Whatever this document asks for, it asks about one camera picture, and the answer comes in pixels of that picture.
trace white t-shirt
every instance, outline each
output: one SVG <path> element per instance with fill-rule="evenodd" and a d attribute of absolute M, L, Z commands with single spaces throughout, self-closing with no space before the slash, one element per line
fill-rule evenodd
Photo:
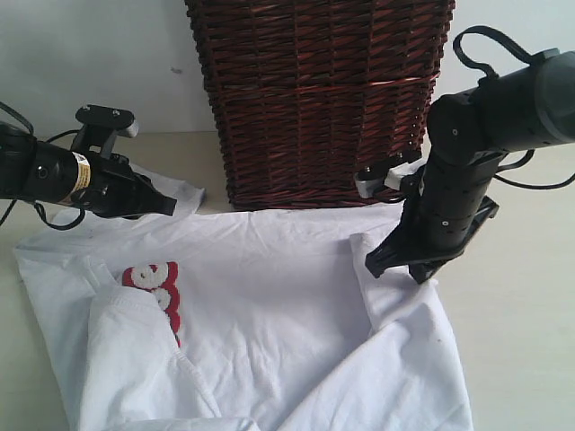
<path fill-rule="evenodd" d="M 88 217 L 23 242 L 71 428 L 472 429 L 435 282 L 364 267 L 400 212 Z"/>

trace red print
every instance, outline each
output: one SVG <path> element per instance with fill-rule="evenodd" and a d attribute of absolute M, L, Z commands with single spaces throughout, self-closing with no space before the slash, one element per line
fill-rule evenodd
<path fill-rule="evenodd" d="M 160 308 L 170 319 L 173 335 L 180 345 L 178 330 L 180 329 L 180 292 L 176 285 L 178 279 L 178 264 L 168 262 L 160 265 L 145 265 L 128 268 L 122 276 L 122 285 L 146 290 L 155 296 Z"/>

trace table surface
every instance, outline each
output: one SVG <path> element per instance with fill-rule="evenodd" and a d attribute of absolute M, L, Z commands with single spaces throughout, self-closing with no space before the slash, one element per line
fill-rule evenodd
<path fill-rule="evenodd" d="M 143 135 L 116 151 L 149 170 L 208 190 L 200 212 L 231 209 L 214 133 Z M 540 151 L 509 177 L 559 182 L 575 145 Z M 572 429 L 575 423 L 575 187 L 528 191 L 494 183 L 501 204 L 465 255 L 442 269 L 439 292 L 452 321 L 479 431 Z M 1 201 L 4 212 L 7 202 Z M 55 206 L 49 213 L 55 214 Z M 19 204 L 0 228 L 0 430 L 66 430 L 38 323 L 12 248 L 42 228 Z"/>

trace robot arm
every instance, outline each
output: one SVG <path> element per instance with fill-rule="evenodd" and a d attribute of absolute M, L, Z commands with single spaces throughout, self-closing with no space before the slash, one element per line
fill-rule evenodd
<path fill-rule="evenodd" d="M 461 50 L 461 38 L 468 33 L 498 41 L 529 66 L 499 77 Z M 485 193 L 493 178 L 500 179 L 498 172 L 522 166 L 536 148 L 575 141 L 575 52 L 550 49 L 531 56 L 503 33 L 483 26 L 460 34 L 454 49 L 464 64 L 486 77 L 471 90 L 433 103 L 428 115 L 431 151 L 424 168 L 411 163 L 380 177 L 380 184 L 399 189 L 406 199 L 399 225 L 367 255 L 367 268 L 375 277 L 402 265 L 409 266 L 418 283 L 432 277 L 463 254 L 483 223 L 497 213 L 498 205 Z M 508 154 L 525 150 L 520 163 L 500 166 Z M 376 180 L 369 180 L 375 189 Z M 366 194 L 366 174 L 361 172 L 356 181 Z M 556 186 L 525 187 L 553 189 L 574 181 L 575 175 Z"/>
<path fill-rule="evenodd" d="M 131 112 L 85 105 L 76 113 L 83 124 L 80 130 L 42 142 L 28 120 L 6 105 L 0 108 L 28 129 L 0 121 L 1 199 L 32 203 L 47 225 L 60 230 L 82 222 L 85 211 L 130 219 L 148 213 L 173 214 L 175 199 L 158 192 L 146 176 L 133 172 L 128 158 L 112 152 L 117 136 L 137 134 Z M 76 133 L 70 150 L 51 144 L 68 133 Z M 71 225 L 49 224 L 38 201 L 79 208 L 80 216 Z"/>

